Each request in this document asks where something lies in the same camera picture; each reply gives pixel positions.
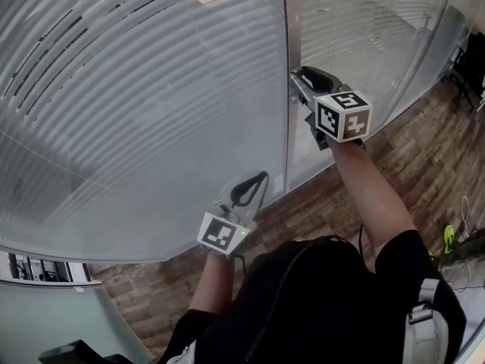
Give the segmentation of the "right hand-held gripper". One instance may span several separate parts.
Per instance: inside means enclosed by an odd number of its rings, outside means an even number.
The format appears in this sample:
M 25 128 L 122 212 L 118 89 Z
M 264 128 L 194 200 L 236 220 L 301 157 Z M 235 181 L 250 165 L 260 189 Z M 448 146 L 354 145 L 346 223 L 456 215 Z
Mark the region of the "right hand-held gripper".
M 338 143 L 357 140 L 361 143 L 371 129 L 373 105 L 360 91 L 335 92 L 342 81 L 316 67 L 302 66 L 290 71 L 290 79 L 301 102 L 311 110 L 305 121 L 322 151 L 329 141 Z

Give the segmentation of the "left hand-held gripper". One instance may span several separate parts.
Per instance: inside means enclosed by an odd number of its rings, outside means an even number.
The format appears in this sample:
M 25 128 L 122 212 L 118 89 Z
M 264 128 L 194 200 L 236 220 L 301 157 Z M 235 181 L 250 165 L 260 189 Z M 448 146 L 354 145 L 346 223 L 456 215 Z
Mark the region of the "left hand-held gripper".
M 268 182 L 266 171 L 228 181 L 221 191 L 221 203 L 216 202 L 202 219 L 199 245 L 226 258 L 234 256 L 256 229 L 254 217 L 261 208 Z

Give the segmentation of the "person's left forearm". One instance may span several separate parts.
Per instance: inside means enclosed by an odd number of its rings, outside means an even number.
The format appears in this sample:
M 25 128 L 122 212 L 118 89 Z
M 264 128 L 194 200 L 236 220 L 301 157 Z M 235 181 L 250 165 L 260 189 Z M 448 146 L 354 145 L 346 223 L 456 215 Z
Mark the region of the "person's left forearm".
M 233 301 L 235 259 L 209 253 L 189 310 L 222 314 Z

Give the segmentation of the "person's right forearm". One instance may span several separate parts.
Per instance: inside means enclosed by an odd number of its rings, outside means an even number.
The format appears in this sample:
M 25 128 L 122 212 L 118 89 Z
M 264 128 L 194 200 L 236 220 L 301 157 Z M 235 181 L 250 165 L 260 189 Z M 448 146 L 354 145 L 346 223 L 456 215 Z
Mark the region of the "person's right forearm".
M 355 205 L 373 254 L 415 224 L 397 192 L 380 173 L 369 154 L 353 142 L 330 142 L 335 165 Z

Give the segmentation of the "person's black shirt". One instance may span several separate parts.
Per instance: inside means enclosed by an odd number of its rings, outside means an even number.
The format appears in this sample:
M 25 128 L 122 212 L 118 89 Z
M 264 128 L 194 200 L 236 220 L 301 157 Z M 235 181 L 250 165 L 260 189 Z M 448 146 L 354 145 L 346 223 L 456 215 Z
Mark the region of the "person's black shirt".
M 259 256 L 222 314 L 187 311 L 158 364 L 195 348 L 195 364 L 402 364 L 405 321 L 441 274 L 417 231 L 394 237 L 370 271 L 335 237 Z

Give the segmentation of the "black equipment cart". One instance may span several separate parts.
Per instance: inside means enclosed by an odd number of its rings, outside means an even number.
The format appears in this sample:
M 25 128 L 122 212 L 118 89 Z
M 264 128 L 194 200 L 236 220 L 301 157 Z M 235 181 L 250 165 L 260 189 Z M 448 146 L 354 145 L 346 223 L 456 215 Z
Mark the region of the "black equipment cart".
M 485 35 L 482 32 L 469 35 L 466 48 L 459 49 L 449 77 L 458 87 L 455 103 L 460 103 L 464 96 L 473 108 L 470 93 L 482 99 L 485 90 Z

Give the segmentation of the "frosted glass door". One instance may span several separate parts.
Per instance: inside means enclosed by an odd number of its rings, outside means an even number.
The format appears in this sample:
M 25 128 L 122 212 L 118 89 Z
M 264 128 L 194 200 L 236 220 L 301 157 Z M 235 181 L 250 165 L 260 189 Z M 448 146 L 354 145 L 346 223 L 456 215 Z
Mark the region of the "frosted glass door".
M 133 364 L 154 358 L 101 283 L 0 278 L 0 364 L 40 364 L 41 353 L 76 340 Z

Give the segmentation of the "black equipment case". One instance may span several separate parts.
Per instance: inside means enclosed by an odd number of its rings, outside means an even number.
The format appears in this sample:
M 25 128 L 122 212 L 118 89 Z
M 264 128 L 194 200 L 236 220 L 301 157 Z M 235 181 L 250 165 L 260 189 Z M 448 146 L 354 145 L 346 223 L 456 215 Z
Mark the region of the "black equipment case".
M 42 364 L 134 364 L 120 354 L 100 356 L 83 340 L 46 350 L 38 360 Z

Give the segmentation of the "grey metal window post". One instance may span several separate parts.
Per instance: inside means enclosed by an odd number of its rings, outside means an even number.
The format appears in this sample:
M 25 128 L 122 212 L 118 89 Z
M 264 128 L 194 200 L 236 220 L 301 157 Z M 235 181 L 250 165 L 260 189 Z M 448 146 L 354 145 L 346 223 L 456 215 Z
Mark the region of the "grey metal window post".
M 298 103 L 293 98 L 294 92 L 290 72 L 301 64 L 301 0 L 285 0 L 286 7 L 286 38 L 288 60 L 288 125 L 287 125 L 287 150 L 286 150 L 286 175 L 285 193 L 291 191 L 293 175 L 293 156 L 296 145 Z

